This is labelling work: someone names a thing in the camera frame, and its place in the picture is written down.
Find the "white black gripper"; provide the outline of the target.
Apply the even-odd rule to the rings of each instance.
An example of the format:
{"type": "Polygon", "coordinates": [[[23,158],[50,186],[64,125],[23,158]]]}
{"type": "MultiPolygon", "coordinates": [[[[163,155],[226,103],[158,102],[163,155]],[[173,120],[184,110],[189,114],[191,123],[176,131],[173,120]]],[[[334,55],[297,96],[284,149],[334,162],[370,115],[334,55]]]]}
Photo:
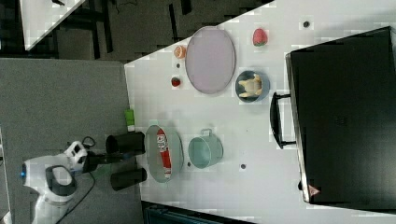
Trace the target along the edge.
{"type": "Polygon", "coordinates": [[[64,154],[68,158],[68,167],[72,174],[85,174],[97,168],[94,162],[95,154],[79,141],[71,143],[64,154]]]}

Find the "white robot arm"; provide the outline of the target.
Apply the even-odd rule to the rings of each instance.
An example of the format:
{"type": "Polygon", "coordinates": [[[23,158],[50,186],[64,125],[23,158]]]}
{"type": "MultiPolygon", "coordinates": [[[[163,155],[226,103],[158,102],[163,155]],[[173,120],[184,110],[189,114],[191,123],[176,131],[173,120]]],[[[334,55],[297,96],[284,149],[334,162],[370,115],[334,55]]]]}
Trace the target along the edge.
{"type": "Polygon", "coordinates": [[[62,153],[26,160],[22,184],[37,194],[32,224],[58,224],[71,211],[91,145],[74,141],[62,153]]]}

